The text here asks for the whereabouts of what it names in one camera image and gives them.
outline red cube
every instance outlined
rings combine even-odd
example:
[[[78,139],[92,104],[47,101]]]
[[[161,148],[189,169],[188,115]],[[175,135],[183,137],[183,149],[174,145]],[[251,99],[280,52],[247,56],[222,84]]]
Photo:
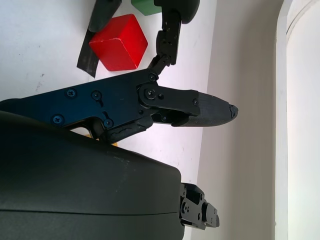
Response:
[[[114,17],[96,33],[90,47],[109,71],[137,69],[148,42],[133,14]]]

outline yellow object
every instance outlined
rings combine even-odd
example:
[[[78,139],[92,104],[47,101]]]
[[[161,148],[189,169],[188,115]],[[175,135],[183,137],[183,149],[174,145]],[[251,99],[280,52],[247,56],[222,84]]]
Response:
[[[114,143],[114,144],[112,144],[113,146],[116,146],[116,147],[118,147],[118,144],[117,143]]]

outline green block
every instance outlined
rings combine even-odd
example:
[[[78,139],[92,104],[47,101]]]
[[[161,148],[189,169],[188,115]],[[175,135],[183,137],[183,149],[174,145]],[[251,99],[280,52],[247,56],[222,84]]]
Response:
[[[162,10],[160,6],[155,6],[154,0],[131,0],[131,4],[145,16],[161,13]]]

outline robotic arm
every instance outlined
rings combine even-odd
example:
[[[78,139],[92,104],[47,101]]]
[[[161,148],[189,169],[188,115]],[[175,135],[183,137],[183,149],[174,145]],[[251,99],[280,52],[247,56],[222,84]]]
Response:
[[[101,2],[89,25],[94,31],[107,19],[95,15]],[[0,131],[7,139],[0,160],[0,215],[8,219],[0,217],[1,239],[17,239],[14,229],[19,239],[53,240],[57,231],[59,239],[76,240],[81,226],[84,240],[177,240],[184,226],[220,225],[204,192],[181,183],[176,168],[110,145],[153,123],[212,127],[236,118],[237,107],[215,96],[158,85],[162,70],[176,64],[181,24],[193,19],[199,3],[154,0],[162,7],[162,30],[147,69],[0,102]],[[118,8],[114,4],[110,11]],[[100,141],[68,131],[79,127]],[[19,146],[14,154],[13,146]],[[48,228],[50,223],[58,229]],[[144,225],[146,232],[139,229]]]

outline black strip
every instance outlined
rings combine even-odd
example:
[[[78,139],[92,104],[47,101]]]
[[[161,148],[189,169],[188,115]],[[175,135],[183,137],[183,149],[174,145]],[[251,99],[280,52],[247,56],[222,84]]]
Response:
[[[94,51],[89,46],[89,42],[94,35],[94,32],[91,32],[89,30],[86,31],[76,67],[85,71],[90,76],[95,78],[99,58],[96,56]]]

